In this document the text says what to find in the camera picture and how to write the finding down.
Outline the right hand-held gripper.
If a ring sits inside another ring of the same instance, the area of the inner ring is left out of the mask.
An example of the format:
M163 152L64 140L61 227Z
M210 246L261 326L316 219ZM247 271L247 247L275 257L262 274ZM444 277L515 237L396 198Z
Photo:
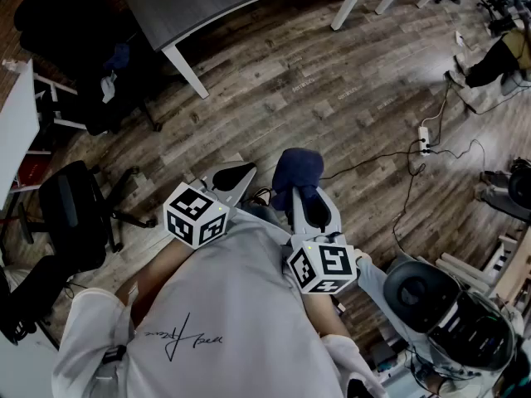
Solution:
M358 252L342 232L339 209L329 195L317 188L323 215L319 228L306 230L306 218L298 187L292 189L292 253L287 266L302 294L337 294L357 279Z

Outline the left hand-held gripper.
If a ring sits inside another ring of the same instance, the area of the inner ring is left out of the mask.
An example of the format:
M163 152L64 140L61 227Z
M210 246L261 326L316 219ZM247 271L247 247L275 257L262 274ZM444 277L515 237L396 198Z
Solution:
M163 204L166 230L194 250L220 238L255 175L254 163L228 162L208 177L181 182Z

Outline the dark blue cloth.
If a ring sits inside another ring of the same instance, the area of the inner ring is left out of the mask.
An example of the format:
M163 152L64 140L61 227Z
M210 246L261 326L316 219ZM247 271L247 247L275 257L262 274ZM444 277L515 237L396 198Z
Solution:
M318 195L319 179L324 171L322 156L306 148L288 148L276 165L272 179L275 195L271 205L277 211L293 207L292 189L298 188L302 200L313 200Z

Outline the person's right forearm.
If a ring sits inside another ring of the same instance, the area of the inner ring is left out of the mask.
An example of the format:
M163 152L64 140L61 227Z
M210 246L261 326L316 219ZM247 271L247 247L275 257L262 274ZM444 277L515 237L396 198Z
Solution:
M307 317L321 338L333 335L351 339L330 295L302 294L301 298Z

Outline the person's left forearm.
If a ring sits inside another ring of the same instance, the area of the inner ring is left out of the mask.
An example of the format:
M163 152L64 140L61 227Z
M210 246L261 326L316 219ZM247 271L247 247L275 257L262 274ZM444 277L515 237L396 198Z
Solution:
M115 296L126 305L129 292L136 285L138 295L131 307L131 319L135 327L141 324L162 287L194 250L179 240L172 240L141 270L126 280Z

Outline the person's blue jeans leg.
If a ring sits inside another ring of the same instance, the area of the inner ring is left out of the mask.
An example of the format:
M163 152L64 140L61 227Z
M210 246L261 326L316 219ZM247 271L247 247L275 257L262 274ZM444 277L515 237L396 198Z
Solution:
M280 223L275 211L268 206L262 206L254 202L246 202L245 204L241 205L241 209L262 219L263 221L269 222L270 224L283 230L285 229L285 227Z

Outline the person's white t-shirt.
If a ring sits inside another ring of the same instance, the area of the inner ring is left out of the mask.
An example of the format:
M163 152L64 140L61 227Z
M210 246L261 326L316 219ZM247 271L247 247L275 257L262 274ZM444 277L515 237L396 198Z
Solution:
M194 250L138 327L115 293L89 288L71 304L52 372L54 398L347 398L359 379L387 392L357 345L321 338L294 278L282 269L287 234L251 214ZM101 363L125 345L121 362Z

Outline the pale grey rag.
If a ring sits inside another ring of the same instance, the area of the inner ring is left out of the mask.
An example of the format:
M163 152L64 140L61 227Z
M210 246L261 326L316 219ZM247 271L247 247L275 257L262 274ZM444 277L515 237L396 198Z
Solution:
M108 104L115 96L114 82L117 79L117 75L112 70L110 75L100 80L100 87L103 93L102 102Z

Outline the black office chair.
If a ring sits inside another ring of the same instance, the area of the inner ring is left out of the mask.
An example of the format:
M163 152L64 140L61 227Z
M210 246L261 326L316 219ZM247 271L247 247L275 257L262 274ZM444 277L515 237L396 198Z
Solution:
M127 169L107 197L95 178L99 171L97 166L88 168L84 162L76 161L42 183L38 189L42 222L29 221L23 205L18 207L27 243L34 242L34 233L47 233L56 254L71 260L75 272L98 269L105 262L107 246L114 253L123 249L124 245L114 240L113 219L143 229L157 225L154 218L142 222L117 210L127 181L139 173L139 167Z
M126 14L106 0L23 0L14 14L21 47L55 65L76 84L76 113L88 132L118 133L125 117L145 111L158 79L156 55ZM117 75L115 96L102 102L100 80Z

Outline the black pouch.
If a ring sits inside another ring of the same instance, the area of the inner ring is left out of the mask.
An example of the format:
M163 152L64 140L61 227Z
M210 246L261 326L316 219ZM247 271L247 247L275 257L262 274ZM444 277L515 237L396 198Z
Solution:
M352 378L348 382L347 398L373 398L367 387L359 379Z

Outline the red box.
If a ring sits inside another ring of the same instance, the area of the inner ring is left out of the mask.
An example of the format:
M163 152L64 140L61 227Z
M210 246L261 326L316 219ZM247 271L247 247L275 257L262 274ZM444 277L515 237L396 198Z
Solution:
M28 187L39 183L50 162L50 154L27 154L18 168L18 186Z

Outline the white cabinet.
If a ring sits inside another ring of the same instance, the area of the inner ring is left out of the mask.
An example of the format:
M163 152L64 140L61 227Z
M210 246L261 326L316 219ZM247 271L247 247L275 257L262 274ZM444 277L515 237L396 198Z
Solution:
M0 111L0 210L40 125L32 60L20 62L18 77Z

